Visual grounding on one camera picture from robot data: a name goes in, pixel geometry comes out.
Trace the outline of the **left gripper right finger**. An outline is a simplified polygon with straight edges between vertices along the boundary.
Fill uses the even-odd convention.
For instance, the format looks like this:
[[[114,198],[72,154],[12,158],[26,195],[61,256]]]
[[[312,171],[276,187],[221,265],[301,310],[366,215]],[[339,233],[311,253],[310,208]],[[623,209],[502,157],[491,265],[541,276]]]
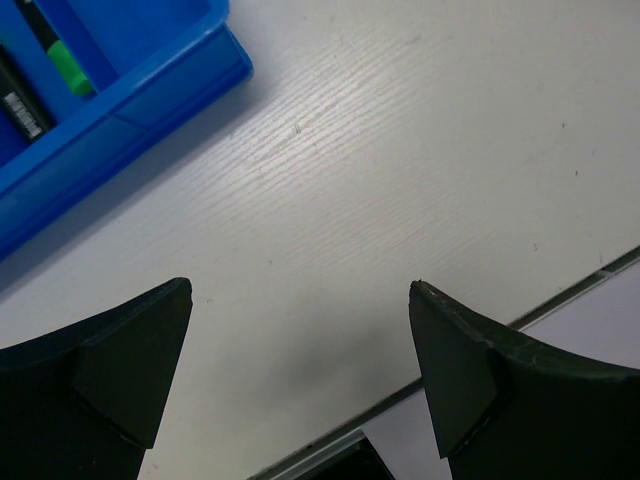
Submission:
[[[639,373],[474,312],[424,281],[412,337],[439,455],[455,479],[635,479]]]

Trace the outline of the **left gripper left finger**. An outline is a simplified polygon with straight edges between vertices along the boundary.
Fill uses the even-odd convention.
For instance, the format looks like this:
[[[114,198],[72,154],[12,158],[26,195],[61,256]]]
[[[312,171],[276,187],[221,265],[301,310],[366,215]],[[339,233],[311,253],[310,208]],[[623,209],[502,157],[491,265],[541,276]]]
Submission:
[[[153,448],[193,307],[171,279],[1,351],[4,479],[135,479]]]

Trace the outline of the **yellow cap black highlighter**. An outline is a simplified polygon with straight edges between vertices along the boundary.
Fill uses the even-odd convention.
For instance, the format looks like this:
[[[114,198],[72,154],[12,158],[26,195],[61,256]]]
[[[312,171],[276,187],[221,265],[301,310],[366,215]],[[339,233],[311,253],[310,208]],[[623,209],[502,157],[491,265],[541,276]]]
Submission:
[[[28,143],[34,143],[56,126],[46,105],[4,46],[1,46],[1,109]]]

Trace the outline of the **green cap black highlighter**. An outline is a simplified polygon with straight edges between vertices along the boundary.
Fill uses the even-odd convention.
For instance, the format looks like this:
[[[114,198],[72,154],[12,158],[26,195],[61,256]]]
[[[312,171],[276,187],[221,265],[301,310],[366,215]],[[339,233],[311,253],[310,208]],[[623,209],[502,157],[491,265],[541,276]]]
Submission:
[[[89,78],[37,5],[27,0],[15,0],[14,3],[71,92],[82,97],[92,95],[94,88]]]

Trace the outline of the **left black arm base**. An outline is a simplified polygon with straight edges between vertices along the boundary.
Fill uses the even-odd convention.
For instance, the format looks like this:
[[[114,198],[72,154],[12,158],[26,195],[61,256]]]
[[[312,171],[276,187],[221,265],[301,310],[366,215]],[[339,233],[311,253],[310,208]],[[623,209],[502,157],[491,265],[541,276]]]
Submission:
[[[356,434],[302,452],[252,479],[392,480],[394,476],[371,442],[363,434]]]

